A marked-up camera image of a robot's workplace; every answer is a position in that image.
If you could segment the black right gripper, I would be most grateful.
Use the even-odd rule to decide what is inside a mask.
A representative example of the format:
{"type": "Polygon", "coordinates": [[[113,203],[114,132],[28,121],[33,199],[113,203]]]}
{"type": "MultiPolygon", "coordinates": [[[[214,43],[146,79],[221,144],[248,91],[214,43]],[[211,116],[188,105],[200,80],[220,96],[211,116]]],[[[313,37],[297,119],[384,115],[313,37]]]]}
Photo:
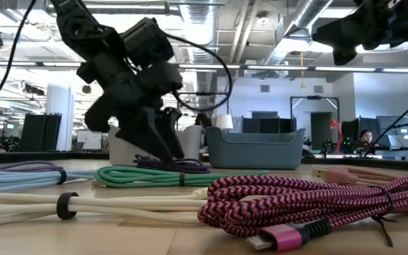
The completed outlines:
{"type": "Polygon", "coordinates": [[[352,61],[359,45],[397,47],[408,42],[408,0],[364,1],[354,13],[318,27],[312,39],[332,48],[336,66],[352,61]]]}

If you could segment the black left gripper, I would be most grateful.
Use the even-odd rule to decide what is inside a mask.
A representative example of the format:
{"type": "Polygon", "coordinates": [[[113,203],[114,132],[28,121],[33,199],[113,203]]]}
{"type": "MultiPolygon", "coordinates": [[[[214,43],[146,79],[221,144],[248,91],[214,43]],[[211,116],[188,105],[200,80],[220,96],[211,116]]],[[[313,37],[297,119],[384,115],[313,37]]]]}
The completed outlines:
{"type": "Polygon", "coordinates": [[[160,61],[134,73],[124,62],[84,62],[77,75],[88,84],[97,82],[103,89],[102,96],[85,113],[90,130],[109,131],[108,120],[115,116],[120,121],[117,138],[166,162],[184,158],[176,133],[181,111],[166,107],[160,113],[162,96],[183,86],[176,67],[160,61]]]}

